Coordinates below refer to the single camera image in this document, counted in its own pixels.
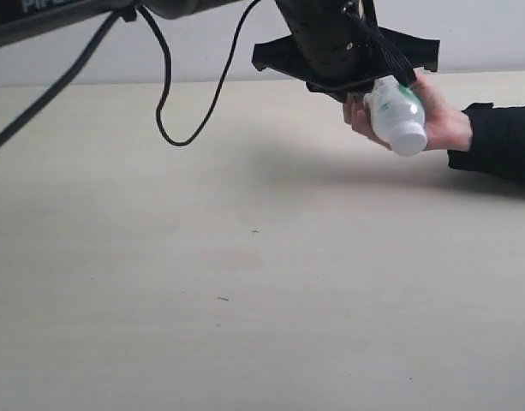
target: beige tabletop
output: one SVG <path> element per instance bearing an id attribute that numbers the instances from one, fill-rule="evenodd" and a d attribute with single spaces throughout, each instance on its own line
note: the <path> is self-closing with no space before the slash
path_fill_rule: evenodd
<path id="1" fill-rule="evenodd" d="M 525 104 L 525 73 L 433 76 Z M 0 411 L 525 410 L 525 188 L 300 82 L 75 86 L 0 151 Z M 174 87 L 194 130 L 214 84 Z M 40 89 L 0 89 L 0 129 Z"/>

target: black jacket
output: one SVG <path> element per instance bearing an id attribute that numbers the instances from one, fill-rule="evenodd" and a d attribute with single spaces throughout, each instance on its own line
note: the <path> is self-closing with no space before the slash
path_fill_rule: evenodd
<path id="1" fill-rule="evenodd" d="M 525 184 L 525 106 L 472 104 L 465 111 L 473 129 L 469 152 L 449 151 L 449 166 Z"/>

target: hand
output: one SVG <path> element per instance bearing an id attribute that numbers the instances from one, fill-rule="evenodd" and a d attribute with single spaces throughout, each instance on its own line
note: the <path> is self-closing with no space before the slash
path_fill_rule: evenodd
<path id="1" fill-rule="evenodd" d="M 444 96 L 427 80 L 417 73 L 416 83 L 411 87 L 422 102 L 426 112 L 427 147 L 430 150 L 455 150 L 468 152 L 471 147 L 472 128 L 468 116 L 447 103 Z M 355 101 L 353 95 L 343 105 L 344 121 L 354 131 L 390 150 L 374 133 L 370 113 L 364 101 Z"/>

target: white bottle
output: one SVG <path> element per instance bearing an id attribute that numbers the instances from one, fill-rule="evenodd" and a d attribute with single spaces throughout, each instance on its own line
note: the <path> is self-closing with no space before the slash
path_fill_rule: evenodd
<path id="1" fill-rule="evenodd" d="M 388 143 L 395 154 L 410 157 L 426 149 L 426 115 L 412 91 L 394 77 L 385 77 L 374 82 L 367 102 L 374 133 Z"/>

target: white wall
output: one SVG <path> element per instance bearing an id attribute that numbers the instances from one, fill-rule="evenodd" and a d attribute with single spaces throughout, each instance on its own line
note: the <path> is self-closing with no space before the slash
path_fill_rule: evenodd
<path id="1" fill-rule="evenodd" d="M 525 69 L 525 0 L 377 0 L 383 26 L 443 40 L 441 70 Z M 174 53 L 176 79 L 215 80 L 246 3 L 179 21 L 162 21 Z M 100 19 L 64 28 L 0 50 L 0 86 L 46 84 L 77 56 Z M 244 28 L 230 78 L 275 77 L 251 67 L 253 44 L 287 33 L 272 0 L 251 14 Z M 163 60 L 143 21 L 119 24 L 101 46 L 79 82 L 160 81 Z"/>

